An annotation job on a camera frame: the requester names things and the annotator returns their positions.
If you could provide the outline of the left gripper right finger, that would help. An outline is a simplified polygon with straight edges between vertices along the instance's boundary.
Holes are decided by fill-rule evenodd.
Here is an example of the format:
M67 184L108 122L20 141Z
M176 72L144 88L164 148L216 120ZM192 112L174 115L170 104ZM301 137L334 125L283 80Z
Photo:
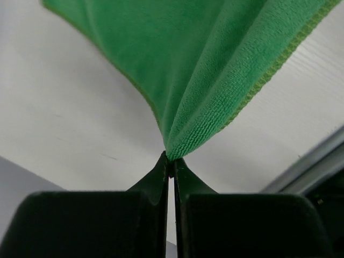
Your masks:
M173 163L178 257L334 257L314 206L288 194L220 194Z

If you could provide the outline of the green towel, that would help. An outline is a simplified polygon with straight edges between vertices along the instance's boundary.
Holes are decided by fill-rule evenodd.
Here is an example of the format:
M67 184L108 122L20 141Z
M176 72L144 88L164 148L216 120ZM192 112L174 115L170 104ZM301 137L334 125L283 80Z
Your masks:
M337 1L43 1L152 108L170 160L231 123Z

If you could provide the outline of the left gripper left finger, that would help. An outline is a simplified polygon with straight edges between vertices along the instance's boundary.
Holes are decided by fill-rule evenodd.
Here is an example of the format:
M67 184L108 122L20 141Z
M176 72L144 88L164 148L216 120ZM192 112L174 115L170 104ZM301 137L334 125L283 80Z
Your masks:
M126 191L28 195L5 234L6 257L165 257L168 160Z

